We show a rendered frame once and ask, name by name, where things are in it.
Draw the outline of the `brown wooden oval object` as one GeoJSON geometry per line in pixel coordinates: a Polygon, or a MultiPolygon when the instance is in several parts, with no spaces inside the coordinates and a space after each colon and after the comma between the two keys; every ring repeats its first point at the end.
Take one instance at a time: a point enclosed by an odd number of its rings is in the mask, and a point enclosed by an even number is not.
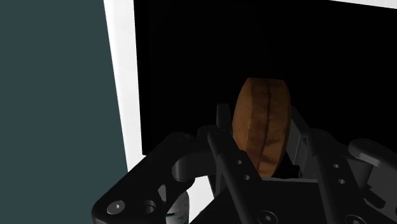
{"type": "Polygon", "coordinates": [[[235,105],[232,132],[261,177],[271,177],[286,151],[291,99],[282,80],[248,78],[235,105]]]}

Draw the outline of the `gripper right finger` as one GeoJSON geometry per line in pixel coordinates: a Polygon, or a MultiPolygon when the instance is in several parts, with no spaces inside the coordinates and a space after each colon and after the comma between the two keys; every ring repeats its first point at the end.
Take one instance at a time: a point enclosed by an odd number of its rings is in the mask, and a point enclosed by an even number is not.
{"type": "Polygon", "coordinates": [[[397,224],[397,153],[366,138],[344,145],[296,108],[286,151],[302,178],[317,181],[327,224],[397,224]]]}

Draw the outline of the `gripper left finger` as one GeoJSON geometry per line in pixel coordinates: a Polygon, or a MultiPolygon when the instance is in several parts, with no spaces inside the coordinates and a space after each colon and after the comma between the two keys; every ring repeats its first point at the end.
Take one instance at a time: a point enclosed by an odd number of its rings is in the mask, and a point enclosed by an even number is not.
{"type": "Polygon", "coordinates": [[[230,108],[219,104],[216,124],[193,137],[167,136],[93,206],[93,224],[167,224],[172,206],[202,176],[212,176],[214,199],[193,221],[181,224],[262,224],[261,177],[238,149],[230,108]]]}

